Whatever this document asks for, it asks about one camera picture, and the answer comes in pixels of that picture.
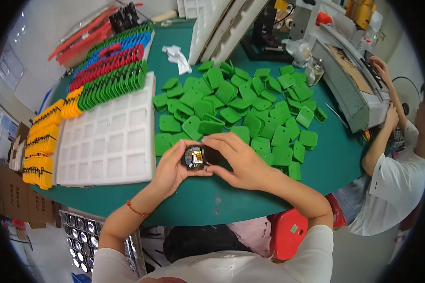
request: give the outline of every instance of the white cloth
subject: white cloth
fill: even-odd
[[[264,258],[272,257],[269,247],[271,243],[271,223],[266,216],[229,223],[227,227],[235,233],[238,241],[251,249],[252,252]]]
[[[382,154],[375,166],[365,202],[349,225],[351,233],[371,236],[394,227],[419,204],[425,189],[425,159],[414,153],[419,131],[408,121],[406,148],[395,159]]]
[[[178,64],[178,72],[181,76],[185,73],[192,73],[192,67],[187,63],[186,57],[181,53],[181,47],[172,45],[172,46],[163,46],[162,52],[166,53],[169,56],[169,61],[172,63]]]
[[[296,255],[284,263],[272,263],[250,252],[221,251],[182,258],[144,278],[174,277],[188,283],[329,283],[333,248],[332,230],[316,225],[307,231]],[[134,283],[137,280],[120,252],[108,248],[96,252],[93,283]]]

